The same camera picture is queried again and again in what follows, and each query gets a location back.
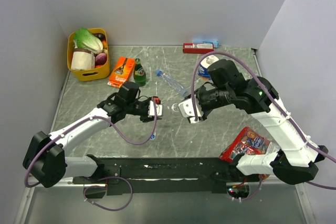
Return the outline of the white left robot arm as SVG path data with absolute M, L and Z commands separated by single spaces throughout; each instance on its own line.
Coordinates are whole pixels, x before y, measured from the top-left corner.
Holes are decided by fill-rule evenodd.
M 118 92 L 109 95 L 81 119 L 61 130 L 48 134 L 40 131 L 33 136 L 23 160 L 23 167 L 26 169 L 25 186 L 33 187 L 28 182 L 30 176 L 45 188 L 69 177 L 85 177 L 92 183 L 100 182 L 107 174 L 104 162 L 92 155 L 75 158 L 69 157 L 68 153 L 86 139 L 109 127 L 114 128 L 126 142 L 139 145 L 139 142 L 129 140 L 115 124 L 127 114 L 139 116 L 141 122 L 156 123 L 162 112 L 161 101 L 157 96 L 141 100 L 139 85 L 125 82 Z

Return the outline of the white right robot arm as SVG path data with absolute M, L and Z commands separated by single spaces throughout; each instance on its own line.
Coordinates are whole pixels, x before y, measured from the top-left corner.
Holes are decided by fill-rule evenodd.
M 290 185 L 312 181 L 318 172 L 316 163 L 324 160 L 328 150 L 309 140 L 271 83 L 255 74 L 246 80 L 226 59 L 212 63 L 207 71 L 214 88 L 199 88 L 192 93 L 197 117 L 204 120 L 214 109 L 233 104 L 259 121 L 279 145 L 279 150 L 272 153 L 237 155 L 229 169 L 230 177 L 239 182 L 247 175 L 269 174 Z

